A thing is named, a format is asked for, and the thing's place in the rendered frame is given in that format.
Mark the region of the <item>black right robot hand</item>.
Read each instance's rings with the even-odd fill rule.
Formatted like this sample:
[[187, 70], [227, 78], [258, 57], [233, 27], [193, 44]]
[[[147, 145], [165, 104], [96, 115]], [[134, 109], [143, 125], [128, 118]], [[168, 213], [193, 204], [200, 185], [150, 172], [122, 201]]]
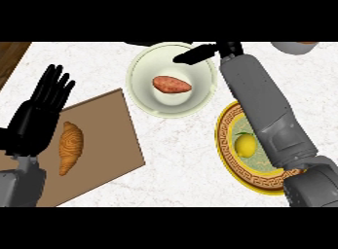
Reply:
[[214, 44], [203, 44], [174, 56], [174, 63], [184, 63], [193, 65], [206, 60], [218, 53], [220, 57], [234, 57], [243, 54], [242, 44], [239, 42], [215, 42]]

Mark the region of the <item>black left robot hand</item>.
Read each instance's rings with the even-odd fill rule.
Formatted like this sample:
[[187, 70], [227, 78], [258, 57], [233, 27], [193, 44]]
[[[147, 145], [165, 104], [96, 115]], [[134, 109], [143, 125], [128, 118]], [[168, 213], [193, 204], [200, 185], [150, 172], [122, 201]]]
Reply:
[[47, 148], [75, 81], [50, 64], [29, 99], [20, 104], [6, 128], [0, 127], [0, 151], [6, 156], [35, 157]]

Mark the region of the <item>orange sweet potato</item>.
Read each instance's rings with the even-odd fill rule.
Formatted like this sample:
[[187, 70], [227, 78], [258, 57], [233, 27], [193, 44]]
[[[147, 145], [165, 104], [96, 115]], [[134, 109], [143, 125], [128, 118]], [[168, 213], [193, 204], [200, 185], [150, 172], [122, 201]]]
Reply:
[[156, 76], [152, 79], [153, 87], [164, 93], [181, 93], [192, 90], [192, 86], [169, 76]]

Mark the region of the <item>white plate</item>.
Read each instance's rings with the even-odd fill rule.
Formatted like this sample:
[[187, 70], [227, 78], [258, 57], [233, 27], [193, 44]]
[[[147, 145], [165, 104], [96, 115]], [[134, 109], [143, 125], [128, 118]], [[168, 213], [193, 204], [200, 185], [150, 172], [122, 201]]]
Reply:
[[[159, 118], [181, 118], [195, 113], [209, 101], [217, 88], [217, 70], [209, 59], [187, 65], [172, 58], [193, 46], [183, 42], [164, 42], [149, 46], [131, 61], [127, 72], [130, 98], [146, 113]], [[184, 81], [192, 89], [164, 93], [152, 84], [156, 76]]]

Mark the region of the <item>grey bowl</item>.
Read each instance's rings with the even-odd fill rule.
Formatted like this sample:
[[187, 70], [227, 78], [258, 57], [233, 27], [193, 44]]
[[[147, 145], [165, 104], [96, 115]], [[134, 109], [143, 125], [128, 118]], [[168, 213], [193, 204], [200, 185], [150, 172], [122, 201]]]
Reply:
[[299, 55], [311, 51], [317, 42], [271, 42], [271, 46], [286, 54]]

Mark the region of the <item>yellow patterned plate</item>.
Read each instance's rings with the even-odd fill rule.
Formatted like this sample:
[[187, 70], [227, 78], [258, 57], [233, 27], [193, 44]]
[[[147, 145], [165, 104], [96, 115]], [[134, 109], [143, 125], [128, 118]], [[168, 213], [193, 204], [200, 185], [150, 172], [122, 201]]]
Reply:
[[240, 158], [234, 150], [234, 141], [246, 133], [254, 134], [254, 131], [240, 104], [231, 102], [220, 113], [214, 129], [218, 157], [231, 176], [248, 189], [264, 195], [279, 196], [283, 194], [283, 179], [304, 171], [285, 171], [273, 167], [257, 140], [252, 156]]

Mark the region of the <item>brown croissant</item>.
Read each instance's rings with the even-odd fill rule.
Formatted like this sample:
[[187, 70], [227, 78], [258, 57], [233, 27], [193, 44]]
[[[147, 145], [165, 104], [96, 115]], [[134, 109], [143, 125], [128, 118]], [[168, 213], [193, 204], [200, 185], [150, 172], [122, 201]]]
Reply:
[[71, 123], [63, 122], [63, 131], [59, 139], [59, 175], [63, 176], [74, 167], [84, 149], [84, 134]]

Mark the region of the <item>brown cutting board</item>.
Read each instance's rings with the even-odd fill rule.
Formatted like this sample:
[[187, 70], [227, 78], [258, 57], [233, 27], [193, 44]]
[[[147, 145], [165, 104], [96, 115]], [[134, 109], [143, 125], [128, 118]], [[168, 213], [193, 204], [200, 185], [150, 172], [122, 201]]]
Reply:
[[[82, 154], [65, 176], [59, 175], [59, 140], [63, 123], [84, 134]], [[60, 112], [53, 138], [37, 156], [45, 170], [38, 206], [56, 206], [143, 166], [140, 145], [119, 89]]]

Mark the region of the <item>yellow lemon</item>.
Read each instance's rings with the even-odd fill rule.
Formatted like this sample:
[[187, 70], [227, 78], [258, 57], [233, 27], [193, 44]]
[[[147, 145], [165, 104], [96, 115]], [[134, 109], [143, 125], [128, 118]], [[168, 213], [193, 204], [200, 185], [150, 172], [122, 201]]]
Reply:
[[234, 151], [239, 157], [249, 158], [257, 149], [255, 138], [251, 133], [239, 132], [234, 140]]

